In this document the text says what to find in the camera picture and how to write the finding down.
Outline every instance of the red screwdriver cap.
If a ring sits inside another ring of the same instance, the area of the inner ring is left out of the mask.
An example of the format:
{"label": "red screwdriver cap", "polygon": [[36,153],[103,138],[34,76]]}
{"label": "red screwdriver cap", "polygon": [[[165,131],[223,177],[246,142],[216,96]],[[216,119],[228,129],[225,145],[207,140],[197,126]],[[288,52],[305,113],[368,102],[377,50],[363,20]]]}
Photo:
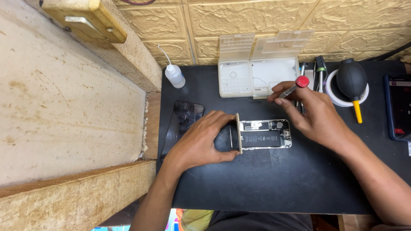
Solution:
{"label": "red screwdriver cap", "polygon": [[296,79],[296,86],[299,88],[305,88],[309,84],[309,79],[305,75],[300,75]]}

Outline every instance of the work table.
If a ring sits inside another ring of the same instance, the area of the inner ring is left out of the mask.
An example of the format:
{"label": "work table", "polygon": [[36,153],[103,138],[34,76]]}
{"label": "work table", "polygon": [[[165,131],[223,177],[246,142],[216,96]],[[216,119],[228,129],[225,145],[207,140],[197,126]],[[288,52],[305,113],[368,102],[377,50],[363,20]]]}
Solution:
{"label": "work table", "polygon": [[[367,74],[368,99],[361,104],[363,123],[358,124],[353,108],[336,106],[345,123],[392,170],[411,184],[411,157],[406,142],[393,141],[388,124],[383,76],[405,73],[399,61],[359,62]],[[327,63],[328,72],[338,62]],[[158,133],[159,155],[176,100],[202,104],[211,110],[239,113],[240,120],[287,119],[292,147],[244,151],[232,162],[208,164],[183,173],[173,208],[238,210],[283,213],[372,214],[354,175],[336,154],[307,139],[284,110],[265,99],[221,98],[217,66],[180,67],[186,85],[175,89],[163,74]]]}

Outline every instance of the phone battery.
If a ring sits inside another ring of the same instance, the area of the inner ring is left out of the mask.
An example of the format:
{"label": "phone battery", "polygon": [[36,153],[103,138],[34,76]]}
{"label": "phone battery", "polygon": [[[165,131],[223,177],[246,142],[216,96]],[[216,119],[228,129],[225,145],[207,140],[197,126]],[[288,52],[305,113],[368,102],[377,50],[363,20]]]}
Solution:
{"label": "phone battery", "polygon": [[280,131],[250,131],[241,133],[243,148],[253,147],[281,147]]}

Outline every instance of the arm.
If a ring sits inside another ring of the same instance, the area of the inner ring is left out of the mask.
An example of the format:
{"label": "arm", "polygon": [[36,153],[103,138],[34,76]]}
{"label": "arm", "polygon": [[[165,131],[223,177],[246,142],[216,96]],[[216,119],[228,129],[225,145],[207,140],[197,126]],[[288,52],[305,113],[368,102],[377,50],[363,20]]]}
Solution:
{"label": "arm", "polygon": [[284,108],[306,137],[336,152],[351,169],[377,215],[385,224],[411,225],[411,187],[385,165],[337,114],[330,98],[309,88],[298,88],[287,98],[301,101],[301,114],[288,99],[277,98],[294,84],[281,82],[268,97]]}
{"label": "arm", "polygon": [[131,231],[163,231],[170,215],[171,202],[181,174],[192,167],[232,161],[237,151],[219,152],[214,138],[234,118],[222,111],[211,111],[195,122],[163,161],[154,183],[137,210]]}

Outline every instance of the black cable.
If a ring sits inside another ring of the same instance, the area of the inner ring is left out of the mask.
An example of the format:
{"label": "black cable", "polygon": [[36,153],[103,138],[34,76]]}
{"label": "black cable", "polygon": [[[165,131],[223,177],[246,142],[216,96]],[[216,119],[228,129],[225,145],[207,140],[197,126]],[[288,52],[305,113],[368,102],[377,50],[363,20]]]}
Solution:
{"label": "black cable", "polygon": [[407,44],[405,44],[405,45],[403,45],[403,46],[401,46],[401,47],[399,47],[399,48],[397,48],[393,51],[387,52],[385,54],[382,54],[382,55],[379,55],[379,56],[376,56],[376,57],[373,57],[373,58],[366,59],[365,61],[382,61],[382,60],[385,60],[385,59],[387,59],[387,58],[389,58],[389,57],[397,54],[398,52],[400,52],[402,50],[405,50],[409,47],[411,47],[411,42],[409,42],[409,43],[407,43]]}
{"label": "black cable", "polygon": [[145,6],[145,5],[149,5],[153,2],[155,2],[156,0],[151,0],[151,1],[148,1],[148,2],[132,2],[132,1],[129,1],[129,0],[120,0],[120,1],[128,3],[130,5],[134,5],[134,6]]}

